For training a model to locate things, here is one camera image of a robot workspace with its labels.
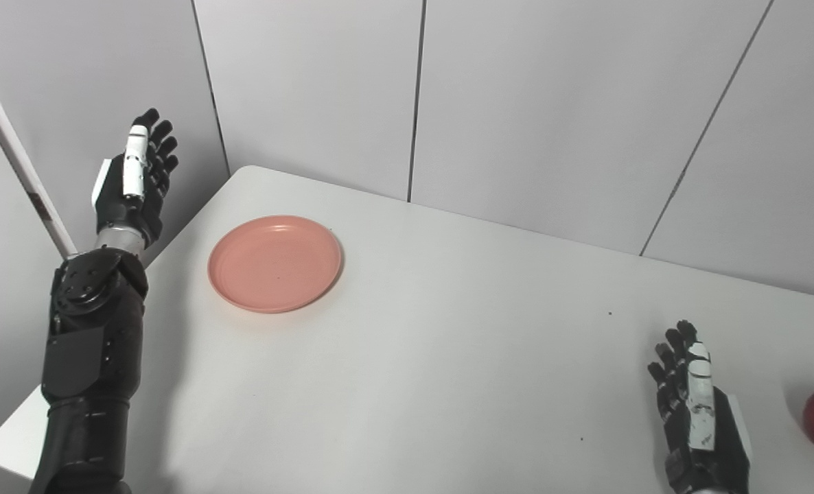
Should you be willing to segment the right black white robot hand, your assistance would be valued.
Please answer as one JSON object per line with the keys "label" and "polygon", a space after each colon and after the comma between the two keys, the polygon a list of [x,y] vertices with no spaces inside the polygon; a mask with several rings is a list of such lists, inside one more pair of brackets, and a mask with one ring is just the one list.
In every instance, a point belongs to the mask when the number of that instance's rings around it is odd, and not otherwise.
{"label": "right black white robot hand", "polygon": [[654,347],[657,388],[675,493],[748,493],[752,448],[739,403],[712,381],[712,359],[695,326],[679,321]]}

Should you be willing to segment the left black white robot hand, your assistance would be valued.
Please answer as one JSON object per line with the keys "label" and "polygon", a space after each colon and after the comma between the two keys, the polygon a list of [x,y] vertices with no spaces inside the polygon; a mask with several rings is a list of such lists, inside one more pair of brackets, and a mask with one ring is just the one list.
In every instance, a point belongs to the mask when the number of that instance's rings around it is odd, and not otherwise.
{"label": "left black white robot hand", "polygon": [[160,238],[163,201],[178,166],[173,130],[156,108],[147,109],[132,122],[124,150],[103,160],[91,192],[95,249],[141,255]]}

